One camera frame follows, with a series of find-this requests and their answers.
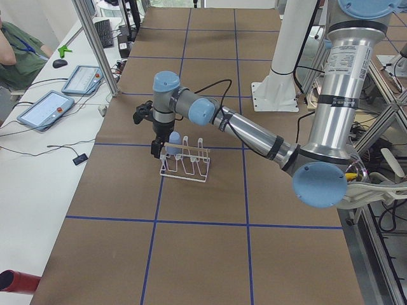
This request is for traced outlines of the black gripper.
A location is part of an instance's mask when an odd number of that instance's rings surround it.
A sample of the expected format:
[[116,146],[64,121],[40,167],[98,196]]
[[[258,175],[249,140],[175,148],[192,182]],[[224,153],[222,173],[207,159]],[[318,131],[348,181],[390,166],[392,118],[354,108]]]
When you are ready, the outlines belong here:
[[153,131],[156,133],[156,138],[151,143],[151,155],[159,159],[163,143],[169,141],[170,134],[174,131],[174,121],[168,123],[153,121]]

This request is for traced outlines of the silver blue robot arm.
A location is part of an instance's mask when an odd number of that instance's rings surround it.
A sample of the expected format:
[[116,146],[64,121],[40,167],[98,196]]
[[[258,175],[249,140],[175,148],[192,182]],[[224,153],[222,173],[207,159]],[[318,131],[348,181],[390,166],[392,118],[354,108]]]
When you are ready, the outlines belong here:
[[396,186],[349,182],[345,172],[354,149],[348,135],[368,72],[373,48],[386,35],[391,14],[404,1],[328,1],[326,38],[331,43],[308,142],[290,144],[213,98],[197,95],[179,76],[162,71],[153,81],[148,119],[156,134],[152,155],[169,143],[177,115],[240,139],[249,149],[276,162],[293,179],[296,196],[316,208],[350,210],[369,202],[401,198]]

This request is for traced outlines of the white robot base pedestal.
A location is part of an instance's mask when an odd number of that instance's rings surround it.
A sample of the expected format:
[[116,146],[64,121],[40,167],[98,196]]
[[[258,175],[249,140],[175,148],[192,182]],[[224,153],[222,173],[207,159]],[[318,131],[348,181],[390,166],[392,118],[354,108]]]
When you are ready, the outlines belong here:
[[294,69],[318,7],[319,2],[316,0],[287,2],[270,72],[262,82],[251,84],[256,112],[299,111]]

